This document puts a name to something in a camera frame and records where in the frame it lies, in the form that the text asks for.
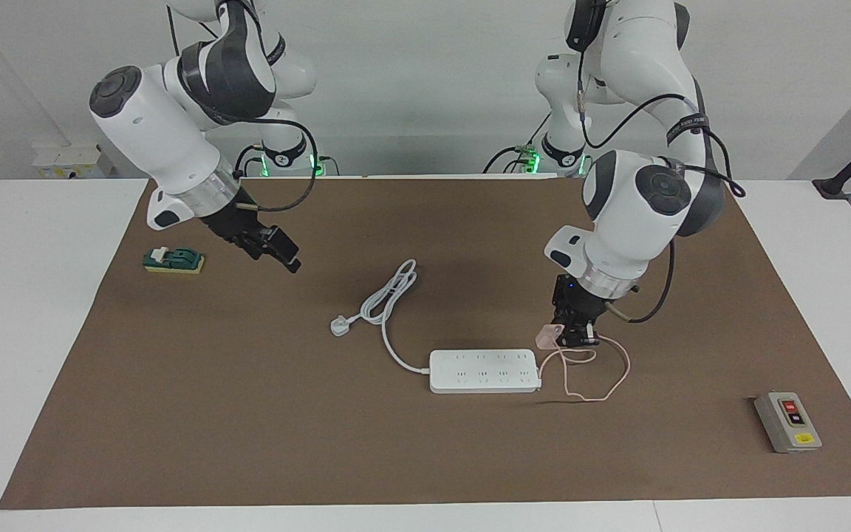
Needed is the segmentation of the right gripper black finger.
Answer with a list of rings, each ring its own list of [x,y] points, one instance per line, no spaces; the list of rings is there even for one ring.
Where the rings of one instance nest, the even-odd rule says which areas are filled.
[[[298,255],[298,246],[280,227],[262,228],[262,253],[277,262],[294,262]]]
[[[253,260],[263,256],[275,259],[290,273],[297,273],[301,268],[298,259],[300,248],[289,239],[246,239],[245,252]]]

